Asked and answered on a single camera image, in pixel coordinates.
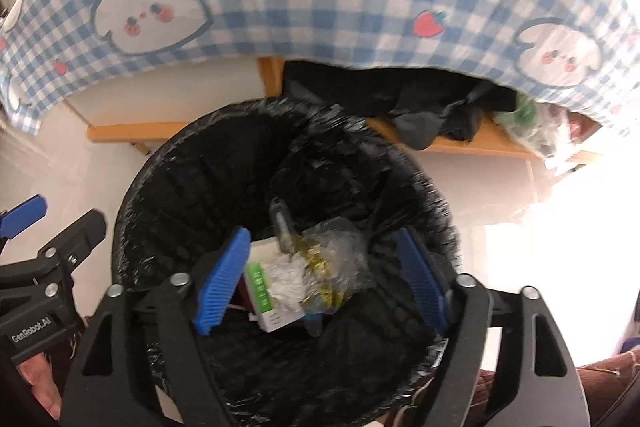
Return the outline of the left human hand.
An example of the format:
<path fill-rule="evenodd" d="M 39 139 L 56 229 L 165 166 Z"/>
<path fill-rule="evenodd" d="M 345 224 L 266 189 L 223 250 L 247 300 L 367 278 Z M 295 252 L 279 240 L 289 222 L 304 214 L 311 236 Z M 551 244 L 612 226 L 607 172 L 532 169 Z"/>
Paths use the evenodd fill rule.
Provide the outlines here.
<path fill-rule="evenodd" d="M 56 420 L 61 416 L 62 398 L 53 379 L 52 366 L 44 353 L 39 353 L 19 367 L 24 381 L 40 405 Z"/>

